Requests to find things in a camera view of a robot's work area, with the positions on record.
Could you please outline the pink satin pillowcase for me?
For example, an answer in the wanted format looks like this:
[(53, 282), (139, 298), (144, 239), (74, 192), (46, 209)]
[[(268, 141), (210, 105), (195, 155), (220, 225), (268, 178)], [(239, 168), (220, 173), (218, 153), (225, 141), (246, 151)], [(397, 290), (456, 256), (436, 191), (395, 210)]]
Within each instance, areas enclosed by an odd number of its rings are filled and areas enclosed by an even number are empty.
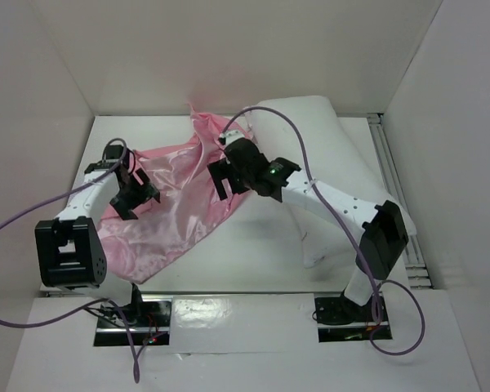
[(236, 212), (246, 199), (235, 194), (221, 200), (207, 169), (223, 157), (218, 136), (229, 120), (192, 111), (191, 138), (180, 145), (136, 151), (136, 166), (160, 192), (122, 220), (107, 207), (97, 232), (108, 270), (118, 278), (142, 284), (183, 256)]

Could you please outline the white pillow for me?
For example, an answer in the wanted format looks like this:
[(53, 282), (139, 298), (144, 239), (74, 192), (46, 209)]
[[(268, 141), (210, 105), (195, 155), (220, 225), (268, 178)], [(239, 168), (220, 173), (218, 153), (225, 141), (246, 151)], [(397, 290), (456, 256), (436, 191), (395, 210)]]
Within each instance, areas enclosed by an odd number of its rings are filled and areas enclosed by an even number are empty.
[[(353, 197), (381, 205), (397, 200), (369, 168), (362, 154), (346, 135), (328, 98), (300, 96), (264, 100), (258, 104), (284, 114), (298, 128), (318, 187), (330, 185)], [(277, 114), (253, 110), (247, 122), (259, 150), (268, 158), (285, 158), (304, 166), (296, 133)], [(353, 250), (344, 231), (300, 207), (290, 207), (301, 232), (303, 265), (316, 266), (321, 260)]]

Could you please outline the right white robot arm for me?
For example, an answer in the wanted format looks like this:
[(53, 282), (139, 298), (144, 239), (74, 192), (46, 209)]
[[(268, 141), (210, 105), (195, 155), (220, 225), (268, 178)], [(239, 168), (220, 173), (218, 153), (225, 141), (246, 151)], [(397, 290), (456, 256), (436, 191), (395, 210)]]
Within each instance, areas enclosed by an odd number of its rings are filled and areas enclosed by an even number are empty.
[(381, 318), (377, 291), (417, 228), (397, 203), (379, 204), (356, 198), (315, 180), (285, 158), (272, 161), (256, 144), (238, 133), (220, 135), (224, 157), (208, 165), (220, 199), (251, 190), (261, 197), (301, 207), (345, 231), (356, 252), (356, 266), (343, 291), (340, 310), (349, 320), (360, 319), (372, 306)]

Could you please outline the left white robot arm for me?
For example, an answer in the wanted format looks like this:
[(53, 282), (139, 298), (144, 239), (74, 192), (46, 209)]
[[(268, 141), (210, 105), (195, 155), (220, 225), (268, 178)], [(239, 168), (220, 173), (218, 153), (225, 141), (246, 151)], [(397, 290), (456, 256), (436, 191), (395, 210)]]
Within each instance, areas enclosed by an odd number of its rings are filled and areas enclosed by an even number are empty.
[(140, 290), (134, 283), (109, 271), (97, 226), (111, 206), (124, 221), (135, 220), (137, 207), (160, 200), (158, 189), (139, 169), (129, 172), (129, 162), (100, 160), (84, 173), (80, 190), (55, 218), (41, 220), (34, 234), (42, 284), (117, 303), (115, 314), (127, 326), (145, 316)]

